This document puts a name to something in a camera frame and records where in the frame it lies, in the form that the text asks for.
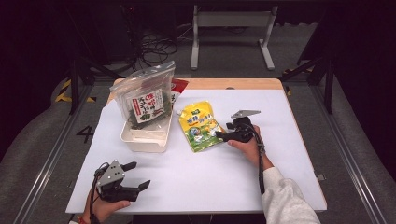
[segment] white tabletop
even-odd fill
[[[260,110],[250,117],[260,126],[268,157],[283,176],[294,179],[316,211],[327,209],[289,102],[283,90],[184,90],[174,106],[207,100],[214,117],[226,128],[240,109]],[[225,143],[193,153],[178,123],[172,118],[164,153],[133,152],[120,139],[124,120],[113,100],[101,114],[92,145],[78,176],[66,213],[81,213],[94,171],[103,163],[136,161],[121,183],[137,187],[151,180],[123,214],[196,214],[262,212],[258,170],[237,149]]]

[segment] person's hand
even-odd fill
[[[256,125],[253,125],[253,127],[256,133],[260,136],[260,128]],[[246,143],[235,140],[229,140],[227,143],[228,145],[241,150],[248,160],[250,160],[256,167],[259,167],[259,147],[257,146],[256,138],[253,137]],[[263,170],[274,166],[265,154],[262,155],[262,162]]]
[[[115,203],[108,203],[106,201],[103,201],[99,197],[96,190],[93,195],[93,201],[94,201],[94,203],[93,203],[92,211],[96,215],[96,217],[98,218],[98,220],[100,222],[105,221],[115,211],[131,205],[131,203],[129,201],[119,201],[119,202],[115,202]],[[91,221],[90,221],[90,204],[91,204],[91,191],[88,194],[87,202],[85,203],[84,214],[82,215],[82,219],[86,223],[91,223]]]

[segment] white sleeve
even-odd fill
[[[262,207],[268,224],[320,223],[294,180],[284,178],[276,167],[266,169],[263,177]]]

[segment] yellow and green package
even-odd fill
[[[187,105],[181,111],[178,121],[193,152],[223,142],[216,137],[216,132],[225,133],[225,131],[215,120],[212,106],[208,101]]]

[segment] white plastic container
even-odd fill
[[[121,140],[132,151],[139,152],[165,152],[167,148],[169,128],[171,127],[172,115],[169,122],[156,131],[132,130],[125,122],[121,133]]]

